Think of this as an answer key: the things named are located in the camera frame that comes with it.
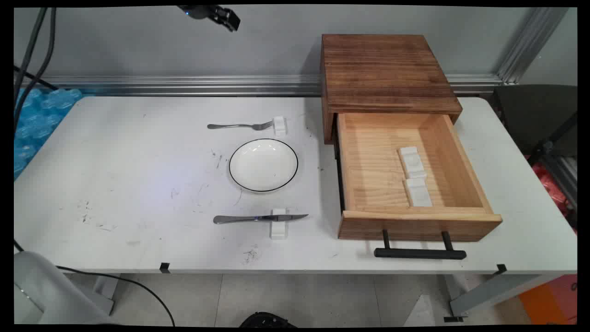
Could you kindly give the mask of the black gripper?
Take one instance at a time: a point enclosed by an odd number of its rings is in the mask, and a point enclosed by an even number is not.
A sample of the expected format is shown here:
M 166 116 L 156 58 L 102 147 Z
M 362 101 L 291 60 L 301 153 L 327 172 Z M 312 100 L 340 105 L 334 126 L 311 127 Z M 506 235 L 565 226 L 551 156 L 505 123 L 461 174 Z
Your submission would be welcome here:
M 232 9 L 220 6 L 177 6 L 193 19 L 211 19 L 231 32 L 237 31 L 241 20 Z

